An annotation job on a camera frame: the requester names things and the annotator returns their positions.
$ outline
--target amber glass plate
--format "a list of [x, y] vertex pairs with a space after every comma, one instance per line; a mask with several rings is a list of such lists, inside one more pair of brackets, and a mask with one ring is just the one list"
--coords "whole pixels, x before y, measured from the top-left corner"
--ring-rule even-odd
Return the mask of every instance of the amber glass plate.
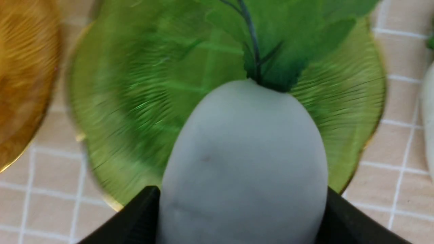
[[58, 13], [55, 0], [0, 0], [0, 172], [46, 113], [59, 62]]
[[[116, 14], [103, 7], [79, 42], [69, 72], [73, 116], [90, 168], [116, 206], [147, 185], [160, 185], [173, 143], [197, 103], [212, 89], [246, 75], [238, 44], [205, 24], [194, 28], [197, 22], [191, 21], [186, 32], [176, 29], [183, 39], [149, 41], [144, 23], [153, 20], [142, 5], [116, 8]], [[206, 41], [191, 45], [198, 32]], [[176, 62], [174, 50], [186, 43], [188, 52]], [[312, 63], [291, 92], [321, 132], [329, 185], [337, 192], [351, 180], [377, 128], [385, 81], [369, 24], [361, 19], [340, 49]]]

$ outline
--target green leaf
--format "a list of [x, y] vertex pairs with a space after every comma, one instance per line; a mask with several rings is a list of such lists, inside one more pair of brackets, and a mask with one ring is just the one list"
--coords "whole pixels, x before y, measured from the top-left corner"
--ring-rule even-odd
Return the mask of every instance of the green leaf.
[[323, 16], [333, 22], [348, 17], [363, 17], [368, 14], [379, 0], [323, 0]]
[[434, 37], [432, 37], [428, 40], [428, 48], [434, 49]]
[[336, 49], [355, 25], [348, 16], [327, 24], [321, 0], [199, 1], [212, 9], [208, 21], [244, 46], [248, 77], [280, 92], [290, 90], [312, 60]]

